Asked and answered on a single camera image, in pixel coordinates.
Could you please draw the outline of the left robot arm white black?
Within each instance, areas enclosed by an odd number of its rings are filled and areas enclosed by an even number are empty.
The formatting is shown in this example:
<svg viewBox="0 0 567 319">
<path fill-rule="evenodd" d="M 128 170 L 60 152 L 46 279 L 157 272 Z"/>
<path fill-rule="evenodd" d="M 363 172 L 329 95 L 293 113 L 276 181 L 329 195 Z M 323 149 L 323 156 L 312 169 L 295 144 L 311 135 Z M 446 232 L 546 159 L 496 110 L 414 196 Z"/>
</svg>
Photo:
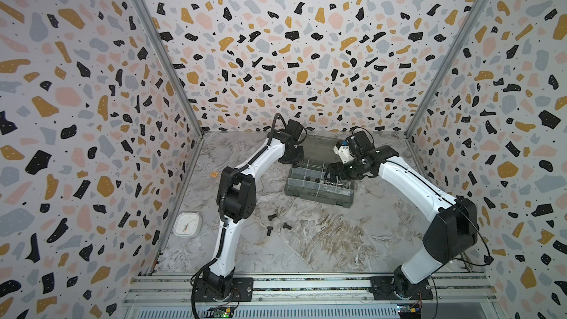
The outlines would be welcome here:
<svg viewBox="0 0 567 319">
<path fill-rule="evenodd" d="M 216 204 L 219 233 L 212 259 L 201 267 L 193 281 L 219 300 L 230 296 L 236 269 L 236 251 L 245 222 L 255 211 L 256 182 L 275 162 L 294 165 L 304 160 L 302 143 L 306 128 L 298 121 L 284 121 L 277 113 L 263 144 L 236 167 L 221 172 Z"/>
</svg>

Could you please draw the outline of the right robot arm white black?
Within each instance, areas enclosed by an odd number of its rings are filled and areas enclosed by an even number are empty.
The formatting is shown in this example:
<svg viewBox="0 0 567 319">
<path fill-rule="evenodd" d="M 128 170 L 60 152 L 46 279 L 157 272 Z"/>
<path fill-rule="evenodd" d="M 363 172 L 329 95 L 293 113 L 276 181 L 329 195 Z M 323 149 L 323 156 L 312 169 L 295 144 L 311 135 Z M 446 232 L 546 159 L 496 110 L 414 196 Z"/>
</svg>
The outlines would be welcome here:
<svg viewBox="0 0 567 319">
<path fill-rule="evenodd" d="M 379 177 L 400 191 L 428 221 L 418 251 L 394 270 L 390 292 L 410 299 L 437 270 L 478 241 L 476 205 L 456 199 L 415 171 L 391 146 L 375 146 L 365 131 L 336 142 L 339 162 L 325 173 L 328 182 Z"/>
</svg>

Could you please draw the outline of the grey plastic compartment organizer box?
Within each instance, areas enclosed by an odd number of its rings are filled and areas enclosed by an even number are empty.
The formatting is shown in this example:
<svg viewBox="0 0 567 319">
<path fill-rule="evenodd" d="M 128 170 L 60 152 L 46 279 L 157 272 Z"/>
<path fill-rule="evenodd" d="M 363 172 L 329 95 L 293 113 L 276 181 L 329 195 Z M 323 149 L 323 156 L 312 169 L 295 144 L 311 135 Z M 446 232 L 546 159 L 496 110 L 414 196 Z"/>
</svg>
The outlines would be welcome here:
<svg viewBox="0 0 567 319">
<path fill-rule="evenodd" d="M 324 176 L 330 164 L 341 162 L 333 152 L 339 140 L 333 137 L 310 135 L 302 143 L 304 160 L 289 170 L 284 193 L 287 196 L 351 208 L 356 185 L 352 181 L 330 182 Z"/>
</svg>

